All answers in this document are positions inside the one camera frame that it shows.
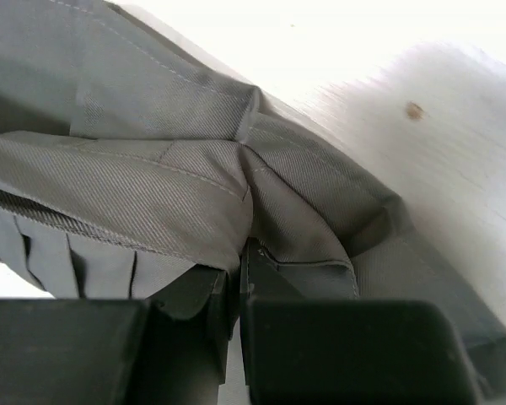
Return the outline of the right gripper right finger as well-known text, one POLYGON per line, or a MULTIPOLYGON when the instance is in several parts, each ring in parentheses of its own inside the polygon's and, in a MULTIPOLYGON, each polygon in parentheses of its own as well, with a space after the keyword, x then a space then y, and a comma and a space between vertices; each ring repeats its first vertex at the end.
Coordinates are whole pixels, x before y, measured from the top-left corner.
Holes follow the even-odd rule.
POLYGON ((449 320, 416 300, 301 293, 257 240, 241 257, 240 336, 254 404, 477 404, 449 320))

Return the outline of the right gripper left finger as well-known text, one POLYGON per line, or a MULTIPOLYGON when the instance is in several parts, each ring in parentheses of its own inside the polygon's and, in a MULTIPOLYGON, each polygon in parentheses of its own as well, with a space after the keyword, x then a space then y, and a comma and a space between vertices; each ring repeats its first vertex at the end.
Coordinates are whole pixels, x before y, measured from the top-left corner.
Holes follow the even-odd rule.
POLYGON ((0 404, 214 404, 229 333, 203 266, 145 300, 0 300, 0 404))

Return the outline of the grey pleated skirt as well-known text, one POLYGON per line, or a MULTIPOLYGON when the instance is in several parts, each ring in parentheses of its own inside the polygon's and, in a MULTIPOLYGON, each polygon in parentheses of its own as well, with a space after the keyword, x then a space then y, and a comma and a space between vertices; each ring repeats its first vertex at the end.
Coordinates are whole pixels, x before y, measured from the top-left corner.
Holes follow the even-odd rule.
POLYGON ((58 298, 146 298, 195 265, 234 276, 254 238, 337 296, 506 338, 397 194, 260 101, 101 1, 0 1, 0 262, 58 298))

